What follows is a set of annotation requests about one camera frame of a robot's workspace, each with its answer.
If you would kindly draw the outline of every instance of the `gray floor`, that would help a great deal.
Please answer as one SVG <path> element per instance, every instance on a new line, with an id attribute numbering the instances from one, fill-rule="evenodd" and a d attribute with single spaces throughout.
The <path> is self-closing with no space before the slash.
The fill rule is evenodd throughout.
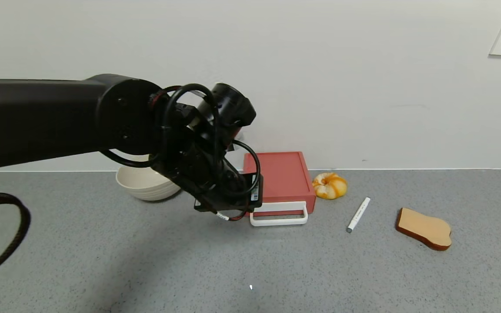
<path id="1" fill-rule="evenodd" d="M 501 170 L 344 176 L 348 195 L 304 226 L 253 228 L 186 193 L 136 200 L 113 173 L 0 173 L 33 213 L 0 268 L 0 312 L 501 312 Z M 451 248 L 398 233 L 402 206 L 449 222 Z M 0 251 L 17 224 L 0 206 Z"/>

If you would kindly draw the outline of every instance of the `white handle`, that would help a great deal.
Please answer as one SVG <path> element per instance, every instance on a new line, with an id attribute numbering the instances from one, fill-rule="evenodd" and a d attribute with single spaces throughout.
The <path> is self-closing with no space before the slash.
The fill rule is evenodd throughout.
<path id="1" fill-rule="evenodd" d="M 279 226 L 300 225 L 308 221 L 307 203 L 305 201 L 263 203 L 261 207 L 254 209 L 255 213 L 281 211 L 302 211 L 304 216 L 302 218 L 282 218 L 278 220 L 255 220 L 251 213 L 250 223 L 252 226 Z"/>

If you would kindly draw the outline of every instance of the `white marker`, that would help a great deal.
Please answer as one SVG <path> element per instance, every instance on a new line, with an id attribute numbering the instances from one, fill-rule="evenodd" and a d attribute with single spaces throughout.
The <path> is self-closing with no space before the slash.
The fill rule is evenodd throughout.
<path id="1" fill-rule="evenodd" d="M 358 208 L 355 216 L 353 216 L 353 220 L 351 220 L 351 222 L 349 223 L 349 226 L 347 227 L 348 233 L 351 233 L 353 231 L 353 228 L 357 225 L 358 220 L 361 219 L 364 210 L 366 210 L 366 207 L 368 206 L 368 202 L 370 202 L 370 198 L 366 197 L 361 206 Z"/>

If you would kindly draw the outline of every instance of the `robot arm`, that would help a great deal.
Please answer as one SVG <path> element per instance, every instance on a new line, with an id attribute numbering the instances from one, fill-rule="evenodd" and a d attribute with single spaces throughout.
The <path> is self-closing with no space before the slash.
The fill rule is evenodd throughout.
<path id="1" fill-rule="evenodd" d="M 198 108 L 177 103 L 189 91 L 203 95 Z M 262 205 L 259 170 L 239 174 L 224 155 L 231 143 L 250 149 L 233 139 L 255 116 L 249 100 L 222 83 L 210 91 L 111 74 L 0 80 L 0 166 L 101 151 L 123 165 L 151 166 L 195 196 L 201 212 L 252 212 Z M 150 160 L 129 161 L 110 149 Z"/>

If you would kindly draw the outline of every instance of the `red storage box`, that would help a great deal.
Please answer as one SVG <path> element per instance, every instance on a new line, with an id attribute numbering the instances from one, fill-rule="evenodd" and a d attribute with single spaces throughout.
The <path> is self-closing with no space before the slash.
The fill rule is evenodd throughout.
<path id="1" fill-rule="evenodd" d="M 314 211 L 316 194 L 312 180 L 304 162 L 303 153 L 274 152 L 257 153 L 260 160 L 261 174 L 264 177 L 262 202 L 306 201 L 308 214 Z M 245 154 L 244 173 L 256 172 L 252 155 Z M 257 212 L 256 216 L 276 216 L 295 214 L 295 211 Z"/>

